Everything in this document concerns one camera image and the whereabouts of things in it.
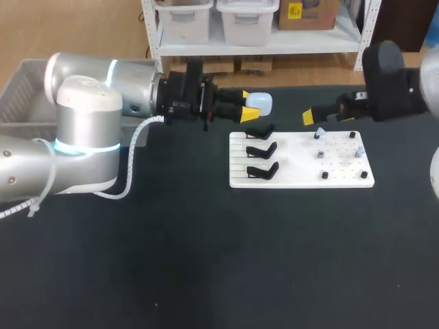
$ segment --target black bracket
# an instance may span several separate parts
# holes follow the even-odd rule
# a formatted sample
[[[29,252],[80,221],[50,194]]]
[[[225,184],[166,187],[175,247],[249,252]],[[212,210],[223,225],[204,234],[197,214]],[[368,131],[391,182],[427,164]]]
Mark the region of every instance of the black bracket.
[[[256,167],[247,167],[249,178],[261,178],[263,180],[271,180],[279,170],[279,162],[275,162],[270,170],[262,170]]]
[[[262,149],[257,149],[256,147],[253,146],[247,146],[246,148],[246,152],[247,152],[247,157],[249,158],[261,158],[264,160],[268,160],[272,157],[274,151],[277,150],[277,143],[273,142],[270,147],[268,147],[267,151],[264,151]]]
[[[267,140],[272,135],[273,131],[276,129],[275,125],[269,125],[264,130],[255,129],[255,128],[248,128],[246,130],[246,138],[249,138],[249,136],[253,138],[263,139]]]

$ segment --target white shelf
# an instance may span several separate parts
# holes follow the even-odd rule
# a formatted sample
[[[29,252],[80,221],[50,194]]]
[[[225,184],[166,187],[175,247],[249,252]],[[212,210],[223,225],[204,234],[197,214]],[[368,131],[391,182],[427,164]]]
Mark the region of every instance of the white shelf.
[[[359,49],[361,35],[345,5],[331,31],[279,31],[273,26],[271,40],[263,47],[234,47],[224,42],[219,12],[211,18],[211,33],[206,45],[177,45],[166,41],[163,34],[156,52],[160,56],[234,56],[276,55],[290,53],[353,53]]]

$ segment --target white cable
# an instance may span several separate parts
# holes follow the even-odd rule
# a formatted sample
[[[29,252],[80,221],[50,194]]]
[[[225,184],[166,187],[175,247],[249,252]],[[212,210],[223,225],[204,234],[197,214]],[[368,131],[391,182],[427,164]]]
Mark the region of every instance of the white cable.
[[[131,189],[133,163],[134,163],[134,148],[136,147],[137,138],[139,137],[139,134],[142,132],[142,130],[153,122],[165,122],[165,118],[162,116],[157,116],[157,117],[150,117],[142,121],[142,123],[137,127],[137,129],[134,131],[134,134],[132,135],[130,142],[130,149],[128,151],[128,172],[126,176],[125,190],[123,190],[123,192],[118,195],[111,195],[102,192],[95,192],[94,193],[95,195],[98,195],[100,197],[105,197],[106,199],[111,199],[111,200],[120,200],[128,195]]]
[[[10,209],[7,209],[5,211],[0,212],[0,219],[6,218],[10,215],[13,215],[14,213],[21,211],[23,209],[29,208],[34,202],[36,201],[36,197],[33,197],[27,201],[24,201],[23,203],[13,206]]]
[[[41,138],[35,138],[33,139],[33,141],[41,142],[47,146],[47,149],[49,150],[51,156],[52,164],[50,166],[49,179],[47,180],[46,187],[41,192],[40,197],[30,205],[29,214],[27,214],[28,217],[33,217],[34,213],[40,210],[40,204],[41,202],[43,202],[43,200],[46,198],[46,196],[49,194],[50,190],[52,189],[56,177],[56,153],[54,146],[48,141],[46,141],[45,139],[41,139]]]
[[[47,180],[47,183],[46,183],[46,187],[42,191],[40,197],[38,197],[38,198],[33,197],[27,201],[22,202],[21,204],[19,204],[17,206],[13,206],[12,208],[9,208],[5,211],[0,212],[0,219],[6,218],[10,215],[15,214],[18,211],[21,211],[21,210],[29,208],[29,207],[30,207],[30,211],[29,211],[29,214],[27,216],[28,217],[34,216],[34,213],[40,209],[41,202],[43,202],[43,200],[46,198],[47,194],[49,194],[52,186],[54,185],[55,176],[56,176],[55,149],[52,146],[52,144],[50,142],[46,141],[45,139],[35,138],[35,139],[33,139],[33,141],[38,141],[38,142],[42,142],[43,144],[45,144],[49,150],[50,155],[51,155],[52,164],[51,164],[51,168],[50,168],[49,179]]]

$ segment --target black mat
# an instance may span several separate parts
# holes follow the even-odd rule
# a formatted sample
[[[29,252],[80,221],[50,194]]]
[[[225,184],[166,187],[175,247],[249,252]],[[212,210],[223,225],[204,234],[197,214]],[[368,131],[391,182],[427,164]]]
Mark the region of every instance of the black mat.
[[[265,122],[304,131],[303,110],[351,90],[271,90]],[[0,327],[437,328],[439,122],[323,128],[361,132],[374,188],[232,189],[244,127],[156,125],[125,200],[50,197],[0,223]]]

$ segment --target white storage box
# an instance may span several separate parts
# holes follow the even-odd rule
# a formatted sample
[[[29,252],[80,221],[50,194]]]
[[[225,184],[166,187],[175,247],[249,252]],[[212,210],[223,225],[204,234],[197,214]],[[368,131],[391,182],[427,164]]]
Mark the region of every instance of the white storage box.
[[[209,18],[213,0],[200,0],[199,5],[161,5],[155,3],[163,33],[168,43],[207,43]]]
[[[264,46],[270,40],[279,0],[217,0],[217,9],[222,13],[227,44]]]

